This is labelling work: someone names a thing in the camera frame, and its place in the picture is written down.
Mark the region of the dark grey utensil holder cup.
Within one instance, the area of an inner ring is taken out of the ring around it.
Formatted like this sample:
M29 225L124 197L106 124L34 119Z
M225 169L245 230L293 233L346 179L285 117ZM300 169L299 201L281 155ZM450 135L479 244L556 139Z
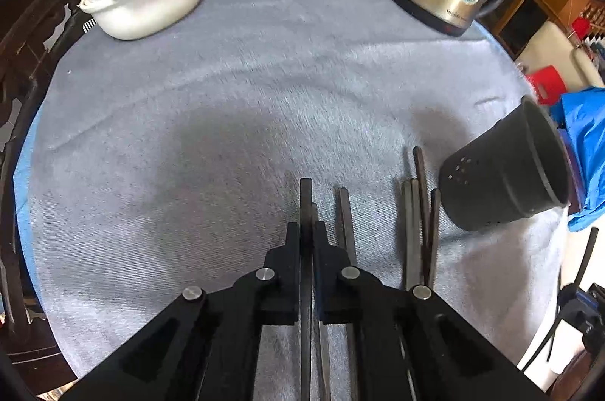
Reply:
M451 222L476 231L568 206L570 167L554 122L524 96L443 161L438 186Z

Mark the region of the dark chopstick middle bundle one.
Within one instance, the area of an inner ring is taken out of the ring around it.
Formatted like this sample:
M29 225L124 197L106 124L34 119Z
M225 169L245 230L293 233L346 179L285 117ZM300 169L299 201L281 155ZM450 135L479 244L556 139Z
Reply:
M419 185L415 178L402 185L405 237L405 290L422 283L422 229L420 229Z

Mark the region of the dark chopstick middle bundle three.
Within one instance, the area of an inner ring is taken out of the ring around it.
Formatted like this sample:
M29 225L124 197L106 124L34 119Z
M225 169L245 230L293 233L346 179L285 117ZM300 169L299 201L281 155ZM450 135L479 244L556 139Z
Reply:
M435 188L432 191L431 199L432 206L429 221L429 255L427 271L427 286L429 288L434 287L439 248L441 191L438 188Z

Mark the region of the grey blue table cloth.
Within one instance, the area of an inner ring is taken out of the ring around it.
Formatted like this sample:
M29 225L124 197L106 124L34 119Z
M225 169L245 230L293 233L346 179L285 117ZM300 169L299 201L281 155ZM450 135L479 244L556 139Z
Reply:
M310 179L330 238L347 189L359 267L403 284L402 184L490 158L565 184L557 128L483 29L439 34L393 0L202 0L147 38L99 27L59 60L17 160L27 267L84 379L190 285L265 264Z

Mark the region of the dark chopstick middle bundle two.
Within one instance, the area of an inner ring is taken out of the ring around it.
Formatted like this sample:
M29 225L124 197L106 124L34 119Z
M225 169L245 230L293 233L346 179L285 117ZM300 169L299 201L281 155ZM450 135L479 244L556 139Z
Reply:
M427 174L425 174L425 158L422 147L416 145L412 150L415 174L418 184L418 206L420 232L422 232L422 278L423 283L428 283L429 275L429 216L430 203L428 197Z

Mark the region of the blue plastic bag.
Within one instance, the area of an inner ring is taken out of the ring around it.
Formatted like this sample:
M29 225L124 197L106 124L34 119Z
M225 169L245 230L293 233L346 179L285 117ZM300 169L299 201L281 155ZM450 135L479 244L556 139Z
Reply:
M563 94L550 111L570 138L586 192L579 211L568 221L569 230L577 232L604 215L604 89Z

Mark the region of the red plastic stool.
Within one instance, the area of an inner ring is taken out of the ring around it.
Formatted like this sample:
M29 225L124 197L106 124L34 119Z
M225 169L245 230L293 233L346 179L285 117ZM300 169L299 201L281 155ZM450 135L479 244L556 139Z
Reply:
M529 73L526 79L529 81L540 105L553 106L563 94L567 93L565 83L553 65Z

